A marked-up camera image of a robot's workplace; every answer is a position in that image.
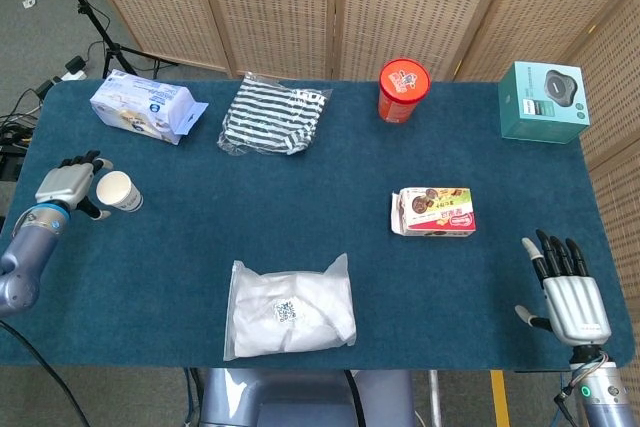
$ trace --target red canister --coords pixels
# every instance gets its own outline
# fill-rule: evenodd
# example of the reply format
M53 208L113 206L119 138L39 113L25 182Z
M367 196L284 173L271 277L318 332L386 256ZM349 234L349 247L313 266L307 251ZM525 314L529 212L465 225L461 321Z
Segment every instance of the red canister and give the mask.
M411 117L413 110L431 88L429 72L412 59L395 59L380 71L378 113L386 122L400 124Z

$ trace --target striped shirt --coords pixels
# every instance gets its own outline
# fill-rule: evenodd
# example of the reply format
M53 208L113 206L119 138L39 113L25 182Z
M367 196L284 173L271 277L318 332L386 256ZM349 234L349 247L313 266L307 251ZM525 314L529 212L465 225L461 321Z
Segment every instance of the striped shirt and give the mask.
M287 89L247 73L222 122L218 145L230 154L300 152L313 140L327 100L319 90Z

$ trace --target blue tablecloth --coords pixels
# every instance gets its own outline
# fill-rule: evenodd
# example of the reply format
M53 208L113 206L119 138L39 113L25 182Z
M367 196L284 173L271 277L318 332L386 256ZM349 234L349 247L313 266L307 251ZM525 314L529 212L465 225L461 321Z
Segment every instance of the blue tablecloth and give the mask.
M89 106L99 81L51 90L7 225L49 169L88 149L128 172L145 201L101 222L73 214L39 302L11 319L49 362L565 369L570 349L513 310L544 311L520 245L537 227L582 244L613 327L607 349L620 364L631 359L631 324L578 141L502 139L495 84L436 83L404 125L379 119L375 83L291 84L333 88L315 142L291 157L217 147L235 81L184 83L211 106L179 146L105 126ZM477 232L392 234L390 194L408 186L470 187ZM342 252L354 347L223 363L234 259L260 273L324 270ZM29 361L2 338L0 362Z

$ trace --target red lid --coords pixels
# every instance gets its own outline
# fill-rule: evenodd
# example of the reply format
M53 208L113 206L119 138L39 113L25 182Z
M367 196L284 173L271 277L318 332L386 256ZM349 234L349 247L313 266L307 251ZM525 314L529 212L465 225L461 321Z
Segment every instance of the red lid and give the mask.
M395 59L380 71L380 89L394 102L415 104L429 93L431 77L412 59Z

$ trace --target robotic arm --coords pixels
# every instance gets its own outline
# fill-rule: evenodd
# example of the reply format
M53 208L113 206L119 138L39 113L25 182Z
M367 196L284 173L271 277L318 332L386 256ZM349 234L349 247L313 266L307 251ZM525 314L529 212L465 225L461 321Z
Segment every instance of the robotic arm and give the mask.
M540 281L549 318L533 315L522 305L516 306L516 313L528 325L552 332L573 347L571 381L555 403L577 427L564 401L578 389L590 427L637 427L618 368L602 349L611 327L598 284L589 276L580 248L571 239L565 247L541 230L536 234L544 255L530 239L523 238L522 244Z
M27 310L38 300L40 276L71 211L81 210L94 220L110 215L87 197L94 174L102 167L113 168L99 154L89 151L50 170L36 192L37 204L16 222L12 241L0 257L0 318Z

